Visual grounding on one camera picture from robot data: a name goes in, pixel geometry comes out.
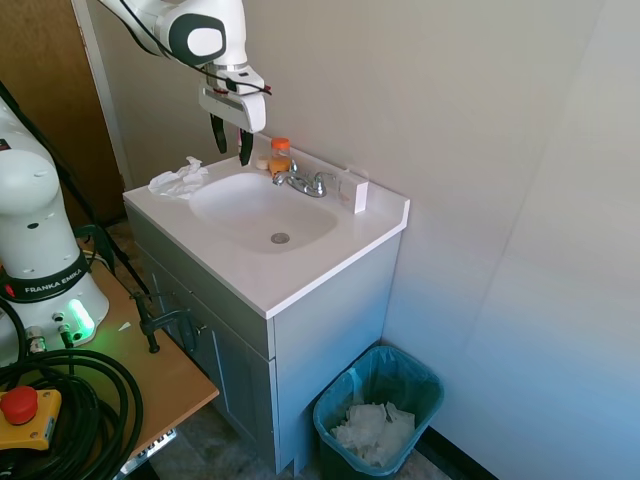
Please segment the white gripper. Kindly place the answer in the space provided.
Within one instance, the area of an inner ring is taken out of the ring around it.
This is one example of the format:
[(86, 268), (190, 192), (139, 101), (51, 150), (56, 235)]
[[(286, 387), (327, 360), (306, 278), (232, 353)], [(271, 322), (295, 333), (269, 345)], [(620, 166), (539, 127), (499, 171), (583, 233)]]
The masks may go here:
[(218, 151), (228, 151), (224, 121), (239, 128), (239, 160), (242, 166), (250, 163), (254, 134), (266, 127), (266, 102), (262, 93), (236, 95), (216, 92), (206, 82), (199, 84), (200, 106), (210, 115), (210, 124)]

